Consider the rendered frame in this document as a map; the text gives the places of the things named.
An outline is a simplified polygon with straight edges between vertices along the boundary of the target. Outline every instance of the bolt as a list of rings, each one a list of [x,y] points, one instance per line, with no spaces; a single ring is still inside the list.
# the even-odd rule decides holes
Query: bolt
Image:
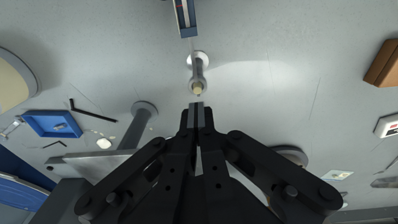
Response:
[[[188,135],[188,131],[186,131],[186,130],[181,130],[180,131],[180,136],[181,137],[185,137],[185,136],[187,136]]]
[[[205,135],[209,135],[209,134],[212,132],[212,130],[210,130],[210,128],[205,127],[205,128],[202,130],[202,132],[203,132],[203,134],[205,134]]]
[[[286,186],[282,191],[282,199],[286,202],[292,202],[299,192],[293,186]]]
[[[89,196],[83,195],[79,201],[80,201],[80,207],[84,208],[91,203],[91,198]]]
[[[108,194],[107,202],[116,208],[120,205],[121,198],[115,192],[112,192],[112,193]]]
[[[156,138],[156,139],[152,140],[152,144],[153,145],[159,145],[160,144],[160,139]]]
[[[334,199],[333,191],[330,190],[328,187],[321,187],[319,189],[319,194],[322,196],[323,199],[326,201],[332,201]]]
[[[242,137],[242,135],[239,132],[237,132],[237,131],[232,132],[231,136],[232,136],[233,139],[236,139],[236,140],[238,140],[238,139],[240,139]]]

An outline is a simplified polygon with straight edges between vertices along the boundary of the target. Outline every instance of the metal post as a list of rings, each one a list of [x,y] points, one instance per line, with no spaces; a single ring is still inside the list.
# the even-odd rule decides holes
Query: metal post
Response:
[[[123,136],[117,150],[136,149],[147,123],[155,121],[158,115],[156,107],[145,101],[135,102],[131,107],[131,114],[134,116],[134,119]]]

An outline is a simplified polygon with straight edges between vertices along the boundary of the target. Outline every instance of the brown box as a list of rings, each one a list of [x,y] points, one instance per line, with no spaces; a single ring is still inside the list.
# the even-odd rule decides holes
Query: brown box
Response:
[[[364,81],[379,88],[398,86],[398,39],[384,42]]]

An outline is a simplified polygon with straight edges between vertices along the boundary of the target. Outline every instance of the blue plastic rim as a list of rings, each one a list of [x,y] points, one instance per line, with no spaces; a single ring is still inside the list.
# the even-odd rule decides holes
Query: blue plastic rim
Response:
[[[22,210],[37,212],[47,195],[25,185],[0,178],[0,203]]]
[[[27,111],[21,117],[40,137],[80,138],[83,134],[68,111]],[[53,129],[62,123],[66,123],[67,127],[58,131]]]

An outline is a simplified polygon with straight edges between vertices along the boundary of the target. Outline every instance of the beige peg tip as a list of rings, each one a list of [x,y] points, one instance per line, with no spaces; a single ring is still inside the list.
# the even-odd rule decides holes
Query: beige peg tip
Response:
[[[202,83],[201,82],[195,82],[194,86],[194,94],[199,95],[202,93]]]

